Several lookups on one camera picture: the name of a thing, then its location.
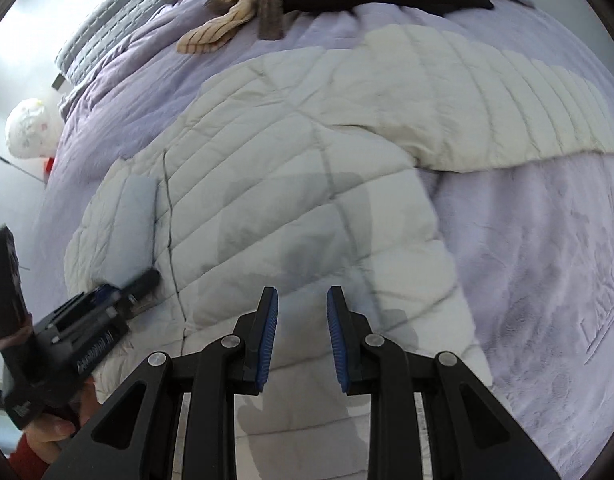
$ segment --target beige striped cloth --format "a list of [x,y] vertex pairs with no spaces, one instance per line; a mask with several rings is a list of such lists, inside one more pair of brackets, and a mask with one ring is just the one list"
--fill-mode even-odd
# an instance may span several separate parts
[[222,14],[178,40],[181,54],[214,52],[236,35],[244,23],[256,16],[258,0],[209,0],[207,6]]

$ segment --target white down jacket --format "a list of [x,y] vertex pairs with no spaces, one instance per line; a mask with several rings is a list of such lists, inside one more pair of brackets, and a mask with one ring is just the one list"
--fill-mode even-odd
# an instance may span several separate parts
[[65,259],[92,285],[129,174],[159,181],[162,303],[97,373],[103,396],[150,352],[199,351],[279,290],[270,380],[238,399],[243,478],[366,477],[369,405],[336,382],[325,294],[405,349],[490,371],[416,166],[471,171],[583,150],[614,153],[602,95],[559,67],[416,25],[354,50],[268,54],[209,80],[132,160],[117,161]]

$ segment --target purple blanket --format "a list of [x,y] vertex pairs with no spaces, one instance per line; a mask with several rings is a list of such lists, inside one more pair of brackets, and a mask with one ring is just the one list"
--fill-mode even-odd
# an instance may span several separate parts
[[[65,104],[65,132],[38,219],[35,316],[66,298],[63,256],[85,206],[118,157],[131,157],[194,100],[212,75],[267,52],[352,48],[391,23],[456,31],[592,81],[614,114],[614,79],[545,13],[507,0],[439,18],[367,4],[286,16],[281,41],[245,26],[213,54],[176,41],[211,18],[183,0],[119,44]],[[578,155],[513,170],[421,172],[455,254],[478,337],[514,415],[566,480],[586,471],[614,428],[614,156]]]

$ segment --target human hand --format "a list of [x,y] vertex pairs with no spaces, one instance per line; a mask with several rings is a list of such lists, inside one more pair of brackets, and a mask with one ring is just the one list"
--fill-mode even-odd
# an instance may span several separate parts
[[[98,410],[100,404],[96,399],[96,390],[94,389],[94,379],[89,377],[81,390],[81,409],[79,411],[79,422],[81,427],[88,421]],[[23,433],[27,436],[30,449],[45,463],[52,463],[61,452],[57,442],[65,440],[69,437],[76,428],[74,425],[49,413],[43,413],[40,417],[31,422]]]

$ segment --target blue gripper pad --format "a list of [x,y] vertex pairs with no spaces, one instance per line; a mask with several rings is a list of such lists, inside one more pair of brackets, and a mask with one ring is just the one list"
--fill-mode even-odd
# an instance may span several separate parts
[[271,354],[274,348],[274,337],[276,336],[276,323],[278,321],[278,291],[274,289],[270,302],[265,328],[260,341],[260,352],[258,353],[258,371],[256,373],[256,386],[259,391],[269,379],[269,366],[271,364]]
[[331,338],[331,348],[334,352],[334,364],[336,365],[336,377],[338,383],[346,394],[349,391],[349,372],[347,370],[347,348],[343,337],[342,327],[338,319],[338,311],[331,289],[327,293],[327,325],[329,326],[329,337]]

